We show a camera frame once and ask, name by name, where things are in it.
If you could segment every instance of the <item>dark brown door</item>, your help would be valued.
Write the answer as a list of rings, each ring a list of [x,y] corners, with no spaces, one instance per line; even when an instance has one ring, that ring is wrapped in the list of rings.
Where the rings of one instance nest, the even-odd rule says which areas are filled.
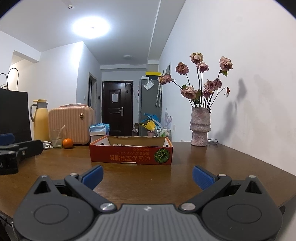
[[[110,124],[111,136],[131,136],[133,129],[133,82],[103,82],[102,123]]]

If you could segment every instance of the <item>paper notice on door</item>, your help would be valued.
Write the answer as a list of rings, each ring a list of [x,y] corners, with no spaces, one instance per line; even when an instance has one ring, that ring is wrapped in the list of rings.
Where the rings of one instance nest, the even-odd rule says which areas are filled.
[[[118,102],[118,94],[112,94],[112,103]]]
[[[144,84],[144,87],[146,90],[149,90],[153,85],[154,85],[153,82],[148,80],[148,82],[146,84]]]

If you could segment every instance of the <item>pumpkin illustration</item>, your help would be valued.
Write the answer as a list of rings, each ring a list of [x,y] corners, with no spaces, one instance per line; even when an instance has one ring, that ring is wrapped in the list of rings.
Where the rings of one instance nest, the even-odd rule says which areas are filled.
[[[159,149],[154,154],[154,160],[159,164],[166,163],[170,158],[170,152],[167,149]]]

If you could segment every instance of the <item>orange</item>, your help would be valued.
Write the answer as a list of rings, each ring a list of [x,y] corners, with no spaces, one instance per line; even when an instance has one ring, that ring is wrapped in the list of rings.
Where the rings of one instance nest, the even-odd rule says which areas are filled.
[[[63,148],[71,148],[73,146],[73,141],[70,138],[66,138],[63,140]]]

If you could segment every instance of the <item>ceiling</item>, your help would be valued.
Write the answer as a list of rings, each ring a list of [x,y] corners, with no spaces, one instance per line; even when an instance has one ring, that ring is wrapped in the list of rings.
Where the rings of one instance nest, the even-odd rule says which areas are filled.
[[[0,19],[0,31],[43,52],[84,41],[101,65],[158,60],[185,0],[22,0]],[[82,17],[99,16],[105,36],[84,39],[72,32]],[[125,60],[124,55],[131,55]]]

